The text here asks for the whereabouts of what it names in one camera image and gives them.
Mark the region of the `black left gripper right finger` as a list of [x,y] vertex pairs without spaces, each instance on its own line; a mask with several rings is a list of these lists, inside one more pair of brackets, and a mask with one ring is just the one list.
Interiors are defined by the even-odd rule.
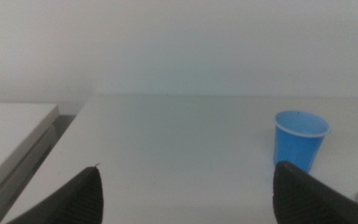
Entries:
[[358,203],[288,161],[275,166],[273,212],[278,223],[358,224]]

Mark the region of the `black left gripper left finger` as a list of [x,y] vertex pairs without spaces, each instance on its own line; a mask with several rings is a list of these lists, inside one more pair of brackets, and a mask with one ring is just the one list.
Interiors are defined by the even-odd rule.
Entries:
[[101,224],[104,198],[97,167],[87,167],[9,224]]

